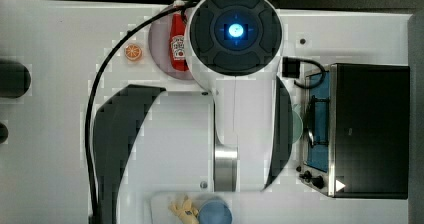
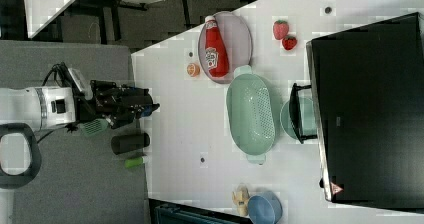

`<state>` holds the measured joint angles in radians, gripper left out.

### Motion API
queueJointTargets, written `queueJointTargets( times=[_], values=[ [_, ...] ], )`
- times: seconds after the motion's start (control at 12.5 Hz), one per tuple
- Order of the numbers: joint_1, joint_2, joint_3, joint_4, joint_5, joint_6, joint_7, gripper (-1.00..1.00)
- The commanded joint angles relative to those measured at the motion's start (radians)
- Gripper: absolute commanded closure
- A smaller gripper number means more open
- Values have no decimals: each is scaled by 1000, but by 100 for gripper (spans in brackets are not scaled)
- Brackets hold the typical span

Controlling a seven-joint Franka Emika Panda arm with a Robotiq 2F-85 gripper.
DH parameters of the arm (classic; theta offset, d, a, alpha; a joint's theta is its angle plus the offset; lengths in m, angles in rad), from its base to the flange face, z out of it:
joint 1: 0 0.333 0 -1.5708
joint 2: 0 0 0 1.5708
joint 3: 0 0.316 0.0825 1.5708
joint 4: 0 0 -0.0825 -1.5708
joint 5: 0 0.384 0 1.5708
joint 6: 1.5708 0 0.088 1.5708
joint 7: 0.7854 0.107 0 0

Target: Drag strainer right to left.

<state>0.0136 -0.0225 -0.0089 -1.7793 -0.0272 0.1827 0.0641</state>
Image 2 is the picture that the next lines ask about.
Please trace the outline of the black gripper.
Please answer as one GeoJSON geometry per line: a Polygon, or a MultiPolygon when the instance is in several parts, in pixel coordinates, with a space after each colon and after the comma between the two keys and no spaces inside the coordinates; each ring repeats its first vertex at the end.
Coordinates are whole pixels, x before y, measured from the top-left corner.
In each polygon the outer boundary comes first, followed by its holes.
{"type": "Polygon", "coordinates": [[[90,88],[93,93],[90,100],[77,99],[78,123],[104,119],[112,129],[117,129],[148,117],[160,108],[159,103],[154,104],[148,89],[99,80],[91,80],[90,88]]]}

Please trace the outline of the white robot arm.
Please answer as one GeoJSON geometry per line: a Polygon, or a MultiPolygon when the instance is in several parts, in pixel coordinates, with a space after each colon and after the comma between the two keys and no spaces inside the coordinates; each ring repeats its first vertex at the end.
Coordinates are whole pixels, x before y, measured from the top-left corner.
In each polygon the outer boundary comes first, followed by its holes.
{"type": "Polygon", "coordinates": [[[104,119],[117,129],[150,116],[160,105],[149,91],[114,82],[92,80],[91,96],[76,87],[29,87],[1,90],[1,123],[24,123],[31,130],[69,129],[104,119]]]}

